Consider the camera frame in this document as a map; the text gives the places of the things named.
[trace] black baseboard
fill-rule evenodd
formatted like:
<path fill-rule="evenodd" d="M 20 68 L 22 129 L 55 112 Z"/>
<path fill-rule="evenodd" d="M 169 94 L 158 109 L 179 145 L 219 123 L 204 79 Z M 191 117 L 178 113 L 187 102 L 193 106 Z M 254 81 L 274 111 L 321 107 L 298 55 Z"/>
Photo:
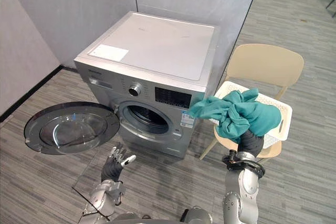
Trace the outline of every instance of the black baseboard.
<path fill-rule="evenodd" d="M 61 69 L 67 69 L 69 71 L 75 71 L 76 69 L 64 67 L 62 65 L 59 65 L 53 72 L 48 74 L 45 78 L 43 78 L 42 81 L 40 81 L 38 84 L 36 84 L 32 89 L 30 89 L 25 95 L 23 95 L 17 102 L 15 102 L 8 110 L 6 110 L 1 116 L 0 116 L 0 122 L 3 122 L 7 117 L 9 117 L 22 103 L 24 103 L 32 94 L 34 94 L 40 87 L 42 87 L 47 81 L 49 81 L 55 74 L 57 74 Z"/>

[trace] green towel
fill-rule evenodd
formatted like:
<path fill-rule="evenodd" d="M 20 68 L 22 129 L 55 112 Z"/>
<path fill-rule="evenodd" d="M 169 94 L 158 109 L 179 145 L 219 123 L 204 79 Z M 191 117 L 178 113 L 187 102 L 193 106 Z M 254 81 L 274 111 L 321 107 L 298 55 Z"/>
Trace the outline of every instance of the green towel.
<path fill-rule="evenodd" d="M 248 129 L 257 136 L 263 136 L 279 125 L 281 114 L 277 107 L 255 101 L 258 89 L 243 93 L 232 91 L 222 99 L 209 97 L 189 109 L 195 118 L 216 119 L 219 136 L 239 144 L 240 136 Z"/>

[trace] silver washing machine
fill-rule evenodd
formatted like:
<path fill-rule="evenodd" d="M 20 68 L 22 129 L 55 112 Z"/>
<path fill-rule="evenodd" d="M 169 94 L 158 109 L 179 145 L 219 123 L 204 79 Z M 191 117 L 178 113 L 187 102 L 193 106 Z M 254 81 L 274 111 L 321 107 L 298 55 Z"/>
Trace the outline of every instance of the silver washing machine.
<path fill-rule="evenodd" d="M 99 104 L 59 104 L 34 115 L 27 145 L 68 154 L 111 139 L 184 157 L 207 95 L 218 39 L 214 26 L 129 12 L 81 52 L 75 64 Z"/>

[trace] beige chair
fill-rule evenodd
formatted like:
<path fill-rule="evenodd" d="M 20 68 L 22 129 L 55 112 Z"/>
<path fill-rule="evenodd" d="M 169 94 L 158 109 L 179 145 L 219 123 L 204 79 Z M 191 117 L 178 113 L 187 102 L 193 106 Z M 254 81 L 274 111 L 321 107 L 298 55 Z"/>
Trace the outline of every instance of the beige chair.
<path fill-rule="evenodd" d="M 227 74 L 224 81 L 230 77 L 249 79 L 274 84 L 281 87 L 275 99 L 279 100 L 287 88 L 297 82 L 303 69 L 303 58 L 296 52 L 285 48 L 265 44 L 245 44 L 237 47 L 233 52 L 227 66 Z M 205 155 L 220 142 L 229 150 L 237 150 L 238 145 L 228 138 L 218 136 L 214 125 L 215 139 L 199 157 L 202 160 Z M 281 152 L 281 141 L 262 149 L 258 158 L 270 158 Z"/>

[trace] chair leg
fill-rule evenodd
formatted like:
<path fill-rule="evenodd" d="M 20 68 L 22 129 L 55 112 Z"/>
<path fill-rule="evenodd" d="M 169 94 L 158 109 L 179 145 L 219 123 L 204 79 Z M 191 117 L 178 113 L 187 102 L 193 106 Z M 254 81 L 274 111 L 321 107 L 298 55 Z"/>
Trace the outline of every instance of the chair leg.
<path fill-rule="evenodd" d="M 258 161 L 258 163 L 263 164 L 263 163 L 265 163 L 266 161 L 268 161 L 269 159 L 270 159 L 269 157 L 261 158 L 261 159 Z"/>
<path fill-rule="evenodd" d="M 285 93 L 286 90 L 287 87 L 282 87 L 279 93 L 277 93 L 277 95 L 275 96 L 275 100 L 280 100 L 280 98 L 282 97 L 282 95 Z"/>
<path fill-rule="evenodd" d="M 205 151 L 201 154 L 201 156 L 199 157 L 199 160 L 202 160 L 206 154 L 208 154 L 208 152 L 215 146 L 215 144 L 218 143 L 217 139 L 213 139 L 212 142 L 210 143 L 210 145 L 205 149 Z"/>

